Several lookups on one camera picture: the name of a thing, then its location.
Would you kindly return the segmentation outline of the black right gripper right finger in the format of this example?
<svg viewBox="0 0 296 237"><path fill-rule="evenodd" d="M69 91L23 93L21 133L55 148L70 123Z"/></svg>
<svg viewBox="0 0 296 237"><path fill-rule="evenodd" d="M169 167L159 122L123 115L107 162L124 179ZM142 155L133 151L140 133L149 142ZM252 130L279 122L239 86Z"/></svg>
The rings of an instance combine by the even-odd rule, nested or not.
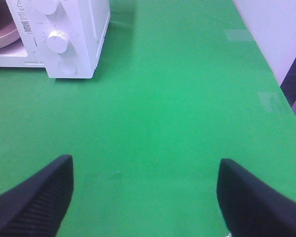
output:
<svg viewBox="0 0 296 237"><path fill-rule="evenodd" d="M234 160L221 159L216 193L232 237L296 237L296 202Z"/></svg>

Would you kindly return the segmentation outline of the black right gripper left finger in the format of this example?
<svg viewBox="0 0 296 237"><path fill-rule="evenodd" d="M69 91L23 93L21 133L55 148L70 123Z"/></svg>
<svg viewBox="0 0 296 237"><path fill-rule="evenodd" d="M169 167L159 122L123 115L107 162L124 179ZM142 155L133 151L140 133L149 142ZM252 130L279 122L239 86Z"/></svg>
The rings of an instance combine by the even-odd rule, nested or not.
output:
<svg viewBox="0 0 296 237"><path fill-rule="evenodd" d="M74 191L74 163L61 155L0 194L0 237L54 237Z"/></svg>

